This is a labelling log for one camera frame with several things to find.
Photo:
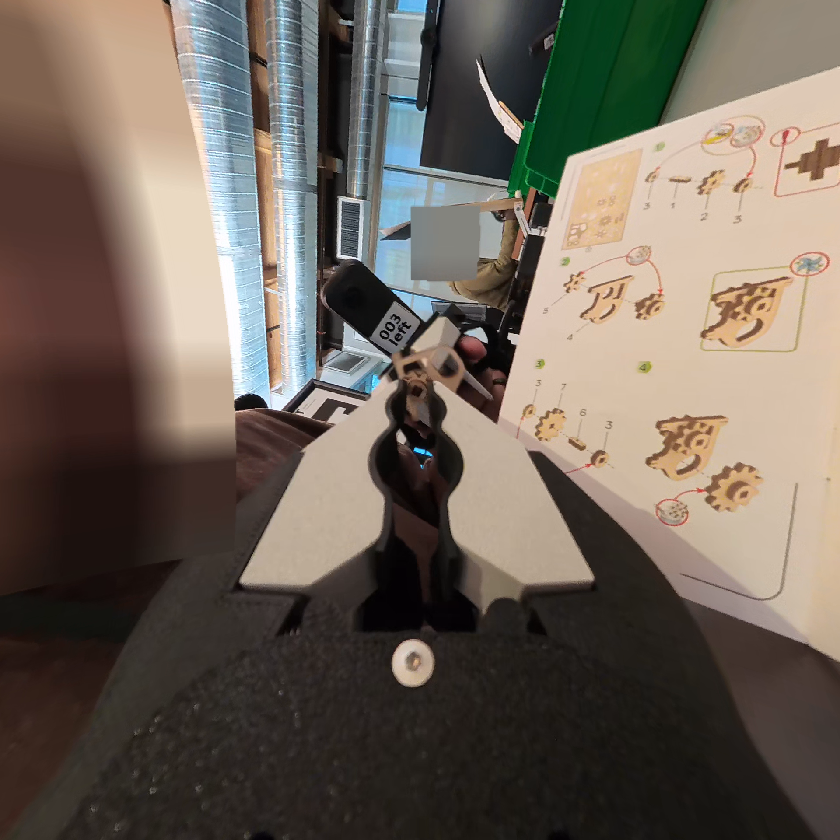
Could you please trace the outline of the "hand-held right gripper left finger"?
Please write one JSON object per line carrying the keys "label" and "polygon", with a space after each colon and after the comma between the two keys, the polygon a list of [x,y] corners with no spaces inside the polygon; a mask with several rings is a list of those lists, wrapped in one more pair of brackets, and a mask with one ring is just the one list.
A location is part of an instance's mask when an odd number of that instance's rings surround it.
{"label": "hand-held right gripper left finger", "polygon": [[358,608],[372,594],[385,499],[370,459],[391,428],[386,404],[396,393],[396,383],[381,384],[302,450],[239,577],[242,588],[319,597],[340,608]]}

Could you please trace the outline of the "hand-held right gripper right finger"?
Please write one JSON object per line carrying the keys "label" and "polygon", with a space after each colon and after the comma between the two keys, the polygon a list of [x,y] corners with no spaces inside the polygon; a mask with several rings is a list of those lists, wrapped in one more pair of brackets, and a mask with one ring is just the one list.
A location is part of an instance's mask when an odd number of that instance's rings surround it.
{"label": "hand-held right gripper right finger", "polygon": [[590,590],[594,574],[525,447],[442,385],[429,402],[441,592],[486,613],[498,600]]}

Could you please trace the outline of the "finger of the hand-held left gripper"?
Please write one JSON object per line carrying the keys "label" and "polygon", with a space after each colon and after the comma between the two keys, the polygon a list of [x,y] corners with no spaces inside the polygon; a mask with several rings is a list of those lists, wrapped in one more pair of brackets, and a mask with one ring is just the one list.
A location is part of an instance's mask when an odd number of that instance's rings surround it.
{"label": "finger of the hand-held left gripper", "polygon": [[455,350],[460,338],[458,326],[447,317],[435,317],[410,345],[411,370],[463,370]]}
{"label": "finger of the hand-held left gripper", "polygon": [[465,363],[455,351],[438,352],[438,381],[452,392],[466,384],[484,399],[491,400],[492,394],[473,374],[468,372]]}

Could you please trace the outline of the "person's left hand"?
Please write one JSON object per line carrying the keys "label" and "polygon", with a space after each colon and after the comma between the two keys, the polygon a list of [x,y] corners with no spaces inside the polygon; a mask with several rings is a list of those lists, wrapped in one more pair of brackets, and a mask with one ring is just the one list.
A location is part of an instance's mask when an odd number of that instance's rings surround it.
{"label": "person's left hand", "polygon": [[478,338],[469,335],[462,336],[458,341],[457,352],[467,372],[490,396],[485,396],[467,380],[462,382],[458,394],[491,421],[496,422],[507,388],[507,376],[503,371],[494,370],[485,364],[487,347]]}

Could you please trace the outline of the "green plastic bin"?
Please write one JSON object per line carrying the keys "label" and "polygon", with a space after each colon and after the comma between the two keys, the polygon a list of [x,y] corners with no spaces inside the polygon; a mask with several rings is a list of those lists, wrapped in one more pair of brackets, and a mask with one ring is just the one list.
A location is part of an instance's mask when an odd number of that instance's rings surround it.
{"label": "green plastic bin", "polygon": [[567,159],[656,126],[705,1],[563,2],[508,193],[557,195]]}

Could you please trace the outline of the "silver ventilation duct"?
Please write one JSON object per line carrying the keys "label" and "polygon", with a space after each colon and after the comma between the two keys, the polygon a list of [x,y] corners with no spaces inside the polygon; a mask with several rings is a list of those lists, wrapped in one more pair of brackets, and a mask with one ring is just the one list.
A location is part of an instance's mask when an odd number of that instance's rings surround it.
{"label": "silver ventilation duct", "polygon": [[246,6],[243,1],[172,1],[171,11],[213,219],[234,394],[267,399],[270,377]]}
{"label": "silver ventilation duct", "polygon": [[368,198],[371,178],[385,21],[385,1],[354,2],[346,189],[360,200]]}
{"label": "silver ventilation duct", "polygon": [[269,132],[284,397],[316,375],[319,5],[266,3]]}

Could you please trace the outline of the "small wooden puzzle piece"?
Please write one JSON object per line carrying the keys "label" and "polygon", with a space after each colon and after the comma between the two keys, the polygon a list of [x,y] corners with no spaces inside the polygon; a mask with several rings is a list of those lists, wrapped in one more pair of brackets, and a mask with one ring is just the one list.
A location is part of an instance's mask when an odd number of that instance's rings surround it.
{"label": "small wooden puzzle piece", "polygon": [[403,382],[406,387],[406,416],[414,425],[431,427],[429,412],[430,381],[425,373],[410,371]]}

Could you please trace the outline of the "white air vent grille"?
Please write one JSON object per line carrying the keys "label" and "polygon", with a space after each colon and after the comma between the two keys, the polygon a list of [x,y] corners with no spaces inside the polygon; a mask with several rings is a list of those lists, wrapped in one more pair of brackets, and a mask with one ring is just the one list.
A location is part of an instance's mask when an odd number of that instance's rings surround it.
{"label": "white air vent grille", "polygon": [[366,260],[368,252],[369,202],[353,196],[338,196],[337,259]]}

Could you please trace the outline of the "printed assembly instruction sheet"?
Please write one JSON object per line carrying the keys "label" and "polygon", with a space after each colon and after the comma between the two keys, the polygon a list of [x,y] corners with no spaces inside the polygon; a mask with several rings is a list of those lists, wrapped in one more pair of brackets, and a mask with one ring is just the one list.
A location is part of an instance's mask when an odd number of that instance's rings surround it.
{"label": "printed assembly instruction sheet", "polygon": [[570,156],[500,424],[684,598],[838,660],[839,69]]}

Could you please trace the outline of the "black framed picture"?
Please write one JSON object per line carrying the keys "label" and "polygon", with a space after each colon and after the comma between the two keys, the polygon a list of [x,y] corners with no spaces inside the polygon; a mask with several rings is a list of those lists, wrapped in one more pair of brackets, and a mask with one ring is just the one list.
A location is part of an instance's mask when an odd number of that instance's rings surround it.
{"label": "black framed picture", "polygon": [[313,379],[289,401],[283,411],[335,425],[369,398],[368,393]]}

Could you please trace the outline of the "white blurred panel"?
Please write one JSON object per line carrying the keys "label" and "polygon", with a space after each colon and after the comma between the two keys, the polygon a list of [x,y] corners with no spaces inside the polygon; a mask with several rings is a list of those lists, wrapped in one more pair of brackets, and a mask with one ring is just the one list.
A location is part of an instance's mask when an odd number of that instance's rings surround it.
{"label": "white blurred panel", "polygon": [[2,2],[2,595],[229,547],[235,420],[161,2]]}

